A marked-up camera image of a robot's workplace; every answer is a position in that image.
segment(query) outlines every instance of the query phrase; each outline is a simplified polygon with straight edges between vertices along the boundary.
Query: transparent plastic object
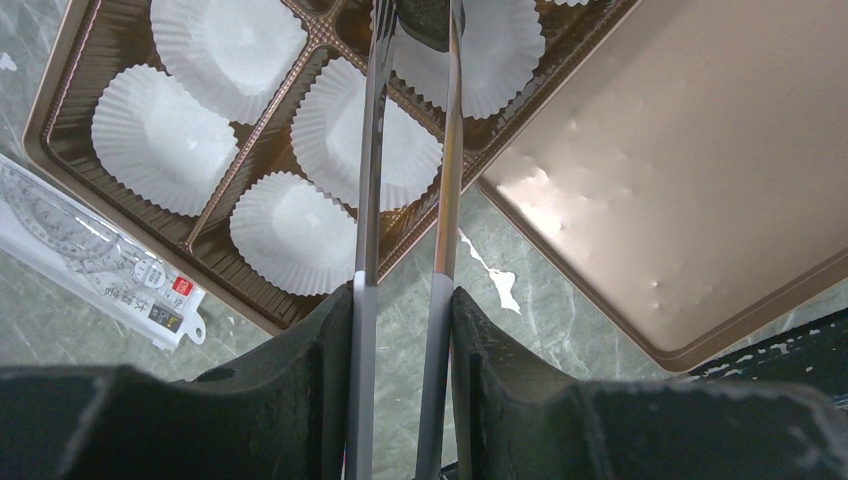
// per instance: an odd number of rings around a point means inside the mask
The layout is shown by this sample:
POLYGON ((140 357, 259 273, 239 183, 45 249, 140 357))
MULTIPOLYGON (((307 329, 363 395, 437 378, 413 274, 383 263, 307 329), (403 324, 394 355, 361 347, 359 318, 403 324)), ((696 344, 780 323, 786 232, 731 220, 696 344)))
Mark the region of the transparent plastic object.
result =
POLYGON ((206 295, 91 210, 0 155, 0 248, 163 350, 197 344, 206 295))

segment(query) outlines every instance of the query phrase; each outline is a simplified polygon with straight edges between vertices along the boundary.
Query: brown plastic tray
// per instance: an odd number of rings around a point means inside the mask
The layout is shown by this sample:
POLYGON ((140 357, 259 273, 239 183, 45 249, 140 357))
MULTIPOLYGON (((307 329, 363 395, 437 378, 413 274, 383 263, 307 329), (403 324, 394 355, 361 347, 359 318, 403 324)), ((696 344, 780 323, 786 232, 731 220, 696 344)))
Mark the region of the brown plastic tray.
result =
MULTIPOLYGON (((371 35, 370 1, 282 1, 302 20, 307 45, 256 126, 233 124, 239 154, 199 217, 170 213, 134 195, 101 167, 92 147, 94 107, 109 81, 137 64, 164 70, 153 44, 150 0, 69 2, 24 134, 26 152, 38 167, 272 333, 303 318, 323 297, 284 293, 256 274, 233 246, 228 219, 239 196, 264 175, 304 176, 289 137, 295 110, 329 60, 344 57, 364 71, 371 35)), ((463 188, 634 3, 593 1, 570 8, 539 1, 546 53, 534 79, 507 107, 485 120, 466 120, 463 188)), ((444 112, 396 78, 390 95, 442 138, 444 112)), ((381 278, 432 226, 437 200, 438 178, 418 201, 381 215, 381 278)))
POLYGON ((644 0, 478 184, 660 366, 691 369, 848 277, 846 15, 644 0))

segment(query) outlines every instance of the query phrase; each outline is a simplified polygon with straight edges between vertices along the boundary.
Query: red square logo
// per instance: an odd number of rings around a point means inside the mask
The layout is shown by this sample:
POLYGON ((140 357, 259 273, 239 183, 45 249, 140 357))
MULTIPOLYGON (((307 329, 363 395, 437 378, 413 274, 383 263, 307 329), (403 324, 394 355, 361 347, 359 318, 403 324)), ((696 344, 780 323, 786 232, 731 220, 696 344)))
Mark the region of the red square logo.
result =
POLYGON ((187 297, 188 294, 191 293, 191 289, 194 288, 194 284, 183 277, 177 277, 177 281, 174 282, 174 286, 172 288, 175 292, 187 297))

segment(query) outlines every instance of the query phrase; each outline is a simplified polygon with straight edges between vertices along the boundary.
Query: metal tongs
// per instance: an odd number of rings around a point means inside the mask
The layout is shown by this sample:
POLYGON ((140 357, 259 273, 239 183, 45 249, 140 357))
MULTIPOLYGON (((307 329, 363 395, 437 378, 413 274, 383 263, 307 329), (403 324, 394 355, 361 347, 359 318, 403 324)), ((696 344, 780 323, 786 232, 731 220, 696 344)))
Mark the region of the metal tongs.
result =
POLYGON ((450 345, 449 307, 454 288, 462 177, 462 77, 459 50, 464 14, 461 0, 376 0, 365 87, 362 162, 359 174, 360 210, 356 239, 356 273, 353 277, 346 480, 370 479, 372 472, 383 114, 386 106, 386 83, 392 71, 392 39, 398 15, 401 16, 407 33, 435 50, 447 50, 450 56, 436 259, 430 291, 415 478, 434 480, 438 478, 440 470, 450 345), (445 12, 448 1, 449 10, 445 12))

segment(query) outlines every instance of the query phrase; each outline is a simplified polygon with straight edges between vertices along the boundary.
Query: black object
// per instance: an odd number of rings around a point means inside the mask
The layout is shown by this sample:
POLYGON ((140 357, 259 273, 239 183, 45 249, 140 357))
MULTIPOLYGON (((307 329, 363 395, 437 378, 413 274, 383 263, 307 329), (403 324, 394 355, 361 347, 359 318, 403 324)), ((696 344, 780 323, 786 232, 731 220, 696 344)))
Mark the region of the black object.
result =
MULTIPOLYGON (((401 27, 410 37, 436 50, 447 52, 450 0, 396 0, 401 27)), ((465 31, 465 8, 460 17, 465 31)))
POLYGON ((351 291, 194 382, 0 369, 0 478, 338 479, 351 291))
POLYGON ((691 374, 803 383, 848 408, 848 309, 719 357, 691 374))
POLYGON ((457 289, 453 411, 464 480, 848 478, 848 418, 806 386, 580 383, 457 289))

